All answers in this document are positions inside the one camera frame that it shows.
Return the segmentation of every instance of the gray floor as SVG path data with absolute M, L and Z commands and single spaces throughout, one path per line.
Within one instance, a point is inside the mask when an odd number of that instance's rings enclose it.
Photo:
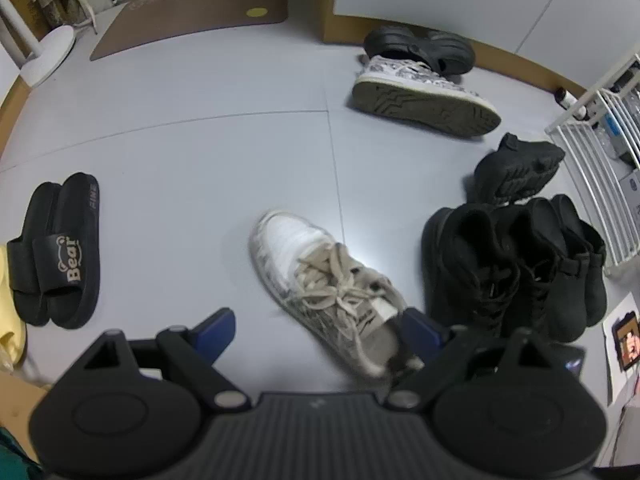
M 423 308 L 426 219 L 464 201 L 463 178 L 506 131 L 543 140 L 558 115 L 550 94 L 474 69 L 463 84 L 503 117 L 482 139 L 366 116 L 348 107 L 361 49 L 318 43 L 308 1 L 290 8 L 278 25 L 192 34 L 95 62 L 98 38 L 87 31 L 33 91 L 0 159 L 0 237 L 20 233 L 45 180 L 85 171 L 102 194 L 98 306 L 81 330 L 29 328 L 29 366 L 41 378 L 55 380 L 105 329 L 149 337 L 229 306 L 238 334 L 219 369 L 250 394 L 353 387 L 263 291 L 246 249 L 255 219 L 272 207 L 307 216 Z M 117 12 L 98 17 L 101 31 Z M 564 167 L 543 194 L 558 192 L 579 202 Z M 607 288 L 612 306 L 630 290 Z M 578 343 L 588 348 L 584 383 L 606 405 L 602 330 Z M 608 408 L 612 423 L 619 412 Z

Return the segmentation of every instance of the green fabric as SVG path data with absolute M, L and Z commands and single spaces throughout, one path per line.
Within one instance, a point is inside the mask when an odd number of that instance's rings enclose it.
M 0 428 L 0 478 L 2 480 L 38 480 L 42 468 L 31 460 L 5 428 Z

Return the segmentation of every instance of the beige sneaker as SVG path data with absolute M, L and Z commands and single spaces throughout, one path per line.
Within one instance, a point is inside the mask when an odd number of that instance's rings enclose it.
M 418 61 L 374 56 L 352 93 L 354 105 L 364 112 L 419 121 L 460 137 L 484 135 L 500 124 L 489 101 Z
M 287 212 L 265 214 L 249 247 L 274 299 L 351 367 L 370 378 L 404 370 L 412 357 L 399 336 L 406 303 L 386 276 L 354 260 L 324 229 Z

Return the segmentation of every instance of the slide strap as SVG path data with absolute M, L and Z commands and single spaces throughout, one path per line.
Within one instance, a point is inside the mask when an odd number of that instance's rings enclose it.
M 11 240 L 6 245 L 9 261 L 9 286 L 24 294 L 40 294 L 31 241 Z
M 36 272 L 43 293 L 70 286 L 82 288 L 82 246 L 82 237 L 76 233 L 57 233 L 33 241 Z

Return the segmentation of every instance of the black sneaker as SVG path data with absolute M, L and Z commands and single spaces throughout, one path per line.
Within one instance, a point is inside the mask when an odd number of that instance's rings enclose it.
M 545 301 L 549 337 L 562 343 L 578 339 L 587 327 L 584 290 L 589 251 L 573 232 L 562 229 L 558 215 L 546 198 L 533 198 L 526 206 L 536 236 L 554 246 L 558 256 L 556 275 Z
M 499 205 L 534 196 L 556 174 L 563 159 L 564 150 L 551 142 L 526 142 L 506 133 L 498 150 L 476 166 L 475 199 Z
M 602 267 L 607 259 L 604 240 L 592 226 L 580 220 L 574 203 L 567 195 L 556 195 L 551 201 L 563 230 L 571 231 L 580 238 L 589 251 L 584 306 L 587 310 L 587 326 L 598 324 L 607 313 L 607 292 L 602 279 Z
M 509 205 L 492 212 L 498 243 L 520 267 L 520 285 L 502 320 L 502 337 L 521 326 L 548 337 L 546 300 L 559 257 L 554 246 L 533 229 L 526 206 Z
M 383 25 L 372 30 L 364 39 L 364 50 L 369 59 L 383 56 L 421 61 L 440 75 L 465 74 L 476 63 L 473 47 L 462 36 L 430 30 L 426 38 L 417 38 L 401 25 Z
M 445 326 L 464 324 L 500 335 L 520 270 L 498 245 L 489 208 L 443 208 L 422 232 L 427 310 Z

